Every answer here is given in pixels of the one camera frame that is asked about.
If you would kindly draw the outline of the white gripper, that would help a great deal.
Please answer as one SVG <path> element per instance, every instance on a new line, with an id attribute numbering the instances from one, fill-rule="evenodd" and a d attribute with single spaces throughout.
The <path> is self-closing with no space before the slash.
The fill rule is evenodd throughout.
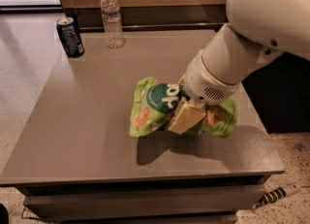
<path id="1" fill-rule="evenodd" d="M 218 106 L 231 97 L 239 84 L 226 84 L 217 80 L 206 68 L 200 50 L 179 79 L 179 85 L 184 85 L 186 95 L 199 103 L 191 104 L 181 101 L 174 112 L 168 130 L 183 134 L 198 124 L 206 115 L 205 102 L 208 106 Z"/>

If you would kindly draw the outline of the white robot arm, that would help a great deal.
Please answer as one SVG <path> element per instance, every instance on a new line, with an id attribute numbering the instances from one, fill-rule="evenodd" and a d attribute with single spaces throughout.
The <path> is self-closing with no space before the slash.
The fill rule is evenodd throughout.
<path id="1" fill-rule="evenodd" d="M 310 0 L 227 0 L 228 22 L 189 63 L 168 130 L 183 134 L 285 52 L 310 60 Z"/>

